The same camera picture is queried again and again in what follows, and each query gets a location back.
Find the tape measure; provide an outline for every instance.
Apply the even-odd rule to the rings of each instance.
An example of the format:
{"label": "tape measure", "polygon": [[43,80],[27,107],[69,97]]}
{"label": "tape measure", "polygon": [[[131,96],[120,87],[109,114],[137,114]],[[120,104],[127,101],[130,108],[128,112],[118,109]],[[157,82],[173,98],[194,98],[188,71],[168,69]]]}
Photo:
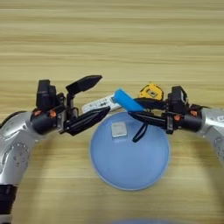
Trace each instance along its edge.
{"label": "tape measure", "polygon": [[144,87],[140,93],[139,98],[151,98],[155,100],[162,101],[164,99],[164,91],[159,86],[149,83],[146,87]]}

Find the light blue plate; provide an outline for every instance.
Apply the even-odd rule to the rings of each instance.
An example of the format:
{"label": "light blue plate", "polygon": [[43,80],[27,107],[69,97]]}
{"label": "light blue plate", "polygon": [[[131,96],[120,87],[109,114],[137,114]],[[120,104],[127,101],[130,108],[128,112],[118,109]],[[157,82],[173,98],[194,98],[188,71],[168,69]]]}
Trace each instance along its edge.
{"label": "light blue plate", "polygon": [[[128,135],[113,138],[112,123],[125,122]],[[126,191],[142,190],[155,184],[165,173],[170,145],[165,131],[149,126],[145,136],[132,142],[142,123],[122,112],[102,122],[93,135],[90,157],[99,176],[109,185]]]}

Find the wooden table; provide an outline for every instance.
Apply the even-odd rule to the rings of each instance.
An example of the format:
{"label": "wooden table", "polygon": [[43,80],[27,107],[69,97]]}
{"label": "wooden table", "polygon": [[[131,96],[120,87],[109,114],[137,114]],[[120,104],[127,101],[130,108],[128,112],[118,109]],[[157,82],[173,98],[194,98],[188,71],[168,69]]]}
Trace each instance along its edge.
{"label": "wooden table", "polygon": [[[133,96],[148,81],[166,93],[181,85],[191,103],[224,107],[222,0],[0,1],[0,118],[31,110],[39,79],[59,91],[102,74],[82,104],[123,88]],[[161,218],[224,223],[224,173],[208,143],[191,133],[169,136],[164,177],[140,192],[103,183],[88,156],[96,126],[37,145],[19,187],[14,223],[109,223]]]}

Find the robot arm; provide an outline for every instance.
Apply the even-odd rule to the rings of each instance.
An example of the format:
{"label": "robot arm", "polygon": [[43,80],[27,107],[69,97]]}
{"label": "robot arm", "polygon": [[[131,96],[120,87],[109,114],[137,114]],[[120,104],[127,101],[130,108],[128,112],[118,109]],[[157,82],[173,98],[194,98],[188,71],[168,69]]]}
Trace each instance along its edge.
{"label": "robot arm", "polygon": [[[205,138],[213,146],[219,160],[224,165],[224,110],[189,105],[185,90],[173,87],[165,101],[151,98],[138,98],[136,101],[146,111],[129,114],[144,123],[161,127],[167,134],[174,130],[190,130]],[[152,113],[153,109],[163,112],[161,115]]]}
{"label": "robot arm", "polygon": [[76,94],[92,88],[101,76],[87,76],[67,86],[66,97],[56,94],[49,80],[38,84],[36,108],[32,112],[17,112],[2,123],[0,129],[0,224],[11,223],[11,209],[18,184],[28,166],[32,149],[49,132],[74,136],[101,121],[109,108],[78,113],[73,105]]}

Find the small cube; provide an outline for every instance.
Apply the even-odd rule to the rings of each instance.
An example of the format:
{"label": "small cube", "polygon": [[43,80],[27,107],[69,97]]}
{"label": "small cube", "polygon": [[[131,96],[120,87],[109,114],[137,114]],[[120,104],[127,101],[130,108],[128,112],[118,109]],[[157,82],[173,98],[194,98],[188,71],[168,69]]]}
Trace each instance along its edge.
{"label": "small cube", "polygon": [[128,135],[125,122],[114,122],[111,125],[112,137],[126,137]]}

